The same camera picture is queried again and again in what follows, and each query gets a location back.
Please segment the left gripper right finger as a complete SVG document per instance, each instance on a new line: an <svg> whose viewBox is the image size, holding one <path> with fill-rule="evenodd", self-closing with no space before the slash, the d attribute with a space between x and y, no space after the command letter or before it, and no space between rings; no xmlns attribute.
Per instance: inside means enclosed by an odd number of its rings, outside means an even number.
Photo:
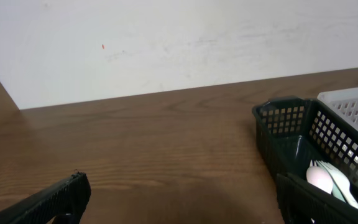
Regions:
<svg viewBox="0 0 358 224"><path fill-rule="evenodd" d="M290 173L277 174L277 202L285 224L358 224L358 209Z"/></svg>

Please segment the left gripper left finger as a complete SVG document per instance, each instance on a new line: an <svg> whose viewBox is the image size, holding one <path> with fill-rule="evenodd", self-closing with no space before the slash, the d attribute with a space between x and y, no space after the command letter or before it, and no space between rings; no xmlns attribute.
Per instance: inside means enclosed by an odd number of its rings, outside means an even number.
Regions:
<svg viewBox="0 0 358 224"><path fill-rule="evenodd" d="M86 174L75 172L0 211L0 224L79 223L90 196Z"/></svg>

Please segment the cream white fork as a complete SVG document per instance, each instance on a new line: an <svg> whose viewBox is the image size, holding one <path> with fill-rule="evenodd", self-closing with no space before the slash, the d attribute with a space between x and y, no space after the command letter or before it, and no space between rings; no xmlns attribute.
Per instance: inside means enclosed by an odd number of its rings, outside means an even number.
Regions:
<svg viewBox="0 0 358 224"><path fill-rule="evenodd" d="M340 190L342 196L346 202L358 209L358 202L355 200L350 191L350 182L349 179L336 167L332 164L324 161L316 161L318 165L324 167L330 176L333 179L333 182L336 184L337 188Z"/></svg>

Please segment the short white spoon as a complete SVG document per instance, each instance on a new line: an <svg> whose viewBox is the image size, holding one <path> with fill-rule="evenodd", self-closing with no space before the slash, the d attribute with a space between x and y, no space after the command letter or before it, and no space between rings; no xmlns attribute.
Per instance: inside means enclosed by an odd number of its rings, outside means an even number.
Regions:
<svg viewBox="0 0 358 224"><path fill-rule="evenodd" d="M321 167L311 166L306 171L307 182L322 191L332 194L333 180L331 176Z"/></svg>

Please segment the mint green handled fork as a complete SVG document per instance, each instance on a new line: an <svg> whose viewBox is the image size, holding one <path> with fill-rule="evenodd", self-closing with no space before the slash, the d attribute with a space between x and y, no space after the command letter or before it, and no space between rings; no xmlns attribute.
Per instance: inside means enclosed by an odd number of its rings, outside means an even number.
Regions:
<svg viewBox="0 0 358 224"><path fill-rule="evenodd" d="M330 176L332 182L333 182L333 190L332 190L332 195L335 196L336 198L338 198L339 200L343 201L346 203L346 199L344 198L344 196L342 195L339 187L337 186L334 178L332 177L331 173L328 171L327 168L325 168L322 163L320 161L315 161L316 165L322 169L324 169L328 175Z"/></svg>

